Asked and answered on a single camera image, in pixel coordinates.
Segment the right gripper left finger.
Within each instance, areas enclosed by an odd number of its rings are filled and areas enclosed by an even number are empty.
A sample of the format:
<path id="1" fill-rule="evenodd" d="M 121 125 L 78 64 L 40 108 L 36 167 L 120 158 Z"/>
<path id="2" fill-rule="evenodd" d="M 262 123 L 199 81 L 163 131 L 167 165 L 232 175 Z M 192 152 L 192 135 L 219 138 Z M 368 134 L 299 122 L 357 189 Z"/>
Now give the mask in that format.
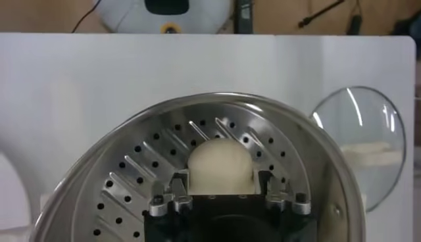
<path id="1" fill-rule="evenodd" d="M 170 208 L 181 213 L 183 209 L 191 210 L 193 197 L 188 194 L 189 170 L 183 169 L 171 177 L 167 186 L 161 182 L 154 182 L 149 201 L 149 215 L 162 217 L 168 214 Z"/>

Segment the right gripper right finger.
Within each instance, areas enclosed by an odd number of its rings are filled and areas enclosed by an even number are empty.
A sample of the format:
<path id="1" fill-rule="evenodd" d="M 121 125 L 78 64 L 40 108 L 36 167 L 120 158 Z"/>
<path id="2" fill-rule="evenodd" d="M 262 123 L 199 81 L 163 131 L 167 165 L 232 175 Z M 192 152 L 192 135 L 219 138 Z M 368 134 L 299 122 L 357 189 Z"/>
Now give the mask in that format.
<path id="1" fill-rule="evenodd" d="M 281 212 L 308 216 L 311 214 L 311 201 L 308 193 L 294 192 L 285 176 L 276 177 L 271 170 L 258 171 L 258 194 L 264 196 L 268 208 L 277 207 Z"/>

